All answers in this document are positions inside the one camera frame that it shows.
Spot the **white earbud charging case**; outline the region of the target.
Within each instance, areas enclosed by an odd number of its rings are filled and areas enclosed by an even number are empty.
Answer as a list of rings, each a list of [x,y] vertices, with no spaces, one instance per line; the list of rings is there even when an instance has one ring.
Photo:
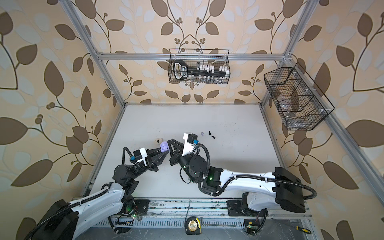
[[[163,140],[162,138],[157,138],[157,139],[155,140],[155,142],[156,142],[157,144],[161,144],[163,141],[164,141],[164,140]]]

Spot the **purple round charging case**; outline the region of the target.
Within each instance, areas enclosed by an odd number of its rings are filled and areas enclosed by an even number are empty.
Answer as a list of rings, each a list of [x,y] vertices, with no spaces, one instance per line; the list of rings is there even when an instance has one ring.
[[[160,144],[160,147],[161,147],[161,152],[162,153],[169,151],[169,145],[168,145],[167,141],[162,142]]]

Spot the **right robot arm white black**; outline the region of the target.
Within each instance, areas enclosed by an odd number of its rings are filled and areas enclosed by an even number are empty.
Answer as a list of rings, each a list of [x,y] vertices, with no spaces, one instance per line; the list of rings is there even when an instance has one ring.
[[[285,168],[251,174],[213,167],[208,148],[197,139],[184,143],[168,140],[161,143],[161,150],[170,153],[170,164],[180,165],[188,182],[197,184],[201,193],[219,197],[225,191],[243,192],[243,205],[252,211],[280,207],[292,213],[305,213],[305,201],[317,196],[312,187],[302,184]]]

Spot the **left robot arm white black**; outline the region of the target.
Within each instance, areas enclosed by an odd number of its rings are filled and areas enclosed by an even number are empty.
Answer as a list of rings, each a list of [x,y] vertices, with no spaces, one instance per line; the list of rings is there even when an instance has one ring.
[[[157,172],[172,153],[168,146],[134,152],[124,147],[122,163],[115,168],[112,182],[85,198],[56,202],[25,239],[74,240],[98,222],[121,212],[139,184],[136,178],[147,171]]]

